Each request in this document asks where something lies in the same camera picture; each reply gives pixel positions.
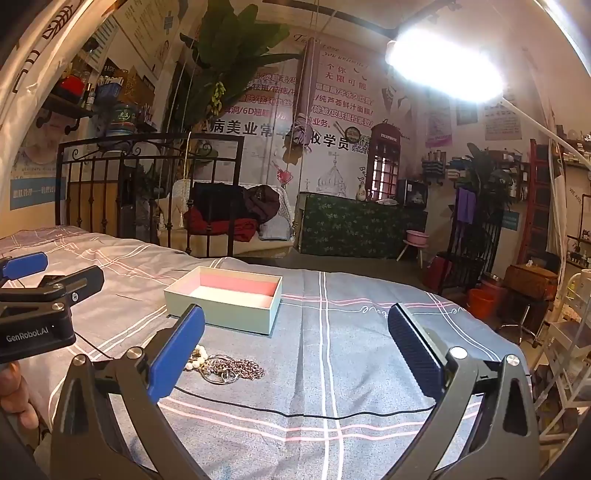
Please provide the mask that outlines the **person's left hand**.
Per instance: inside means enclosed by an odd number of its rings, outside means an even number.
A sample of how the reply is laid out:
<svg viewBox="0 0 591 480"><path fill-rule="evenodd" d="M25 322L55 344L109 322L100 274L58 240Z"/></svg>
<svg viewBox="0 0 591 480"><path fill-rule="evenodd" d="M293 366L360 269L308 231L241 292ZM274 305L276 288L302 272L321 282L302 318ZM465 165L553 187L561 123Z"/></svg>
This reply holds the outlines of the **person's left hand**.
<svg viewBox="0 0 591 480"><path fill-rule="evenodd" d="M38 414L30 402L28 385L18 362L5 364L0 375L0 397L2 409L18 418L27 430L39 426Z"/></svg>

